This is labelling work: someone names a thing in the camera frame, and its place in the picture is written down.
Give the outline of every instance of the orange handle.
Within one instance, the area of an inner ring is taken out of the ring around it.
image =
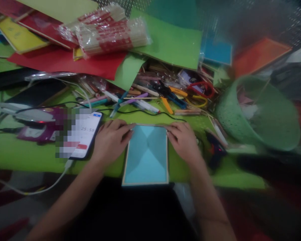
[[[161,97],[161,99],[162,99],[162,101],[163,101],[163,103],[164,103],[164,106],[166,107],[168,113],[169,113],[169,114],[173,114],[173,111],[172,111],[170,105],[168,104],[167,99],[166,99],[166,98],[163,98],[163,97]]]
[[[174,94],[178,94],[180,96],[183,96],[183,97],[187,97],[187,93],[182,91],[182,90],[179,90],[179,89],[176,89],[174,87],[170,87],[170,90],[174,93]]]

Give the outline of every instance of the purple marker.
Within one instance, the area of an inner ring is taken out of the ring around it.
[[[144,93],[144,94],[141,94],[139,96],[136,96],[136,98],[145,98],[148,96],[148,93]],[[131,99],[131,100],[128,100],[128,101],[125,101],[125,102],[122,102],[120,103],[120,106],[124,106],[124,105],[127,105],[127,104],[131,104],[133,102],[135,102],[137,99]]]

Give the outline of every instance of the yellow book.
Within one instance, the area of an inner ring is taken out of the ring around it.
[[[91,0],[17,0],[63,23],[94,11],[98,3]]]
[[[50,43],[6,17],[0,21],[0,31],[18,54],[48,46]]]

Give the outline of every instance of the green tablecloth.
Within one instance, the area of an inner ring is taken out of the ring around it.
[[[5,98],[15,94],[15,91],[5,93]],[[70,92],[67,92],[51,104],[73,101],[74,97]],[[152,104],[158,107],[161,111],[165,108],[161,102],[153,100]],[[135,109],[132,106],[124,106],[121,111],[129,111]],[[110,114],[110,111],[104,111],[105,117]],[[125,120],[127,123],[146,123],[146,124],[169,124],[173,122],[168,116],[149,116],[145,113],[137,112],[132,114],[117,114],[116,118]],[[205,128],[213,129],[211,122],[204,116],[188,116],[185,117],[198,138],[206,143],[204,134]],[[17,123],[11,116],[6,117],[0,124],[0,128],[4,127],[20,127],[22,124]],[[61,173],[64,170],[64,163],[60,159],[55,158],[55,144],[50,143],[43,146],[37,145],[35,142],[23,141],[16,139],[13,134],[0,133],[0,169],[19,170],[19,171],[38,171],[38,172],[57,172]],[[209,159],[208,151],[203,151],[206,159]],[[69,169],[69,174],[78,174],[86,161],[75,161]],[[124,153],[111,165],[105,175],[112,177],[121,177],[124,167]],[[189,179],[189,169],[184,161],[177,155],[171,144],[169,144],[169,175],[172,182],[186,182]],[[262,178],[245,173],[238,168],[235,163],[234,156],[226,156],[221,167],[212,176],[213,182],[218,186],[239,187],[239,188],[264,188]]]

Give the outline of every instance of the phone screen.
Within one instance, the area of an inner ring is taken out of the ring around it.
[[[25,104],[31,107],[37,107],[44,104],[47,100],[62,93],[67,85],[59,80],[42,80],[30,88],[20,92],[12,98],[6,100],[6,103]]]
[[[70,158],[85,158],[90,144],[92,143],[95,133],[98,131],[99,123],[101,121],[102,113],[94,112],[86,120],[84,120],[83,125],[80,127],[79,131],[79,141],[77,148],[74,150]]]

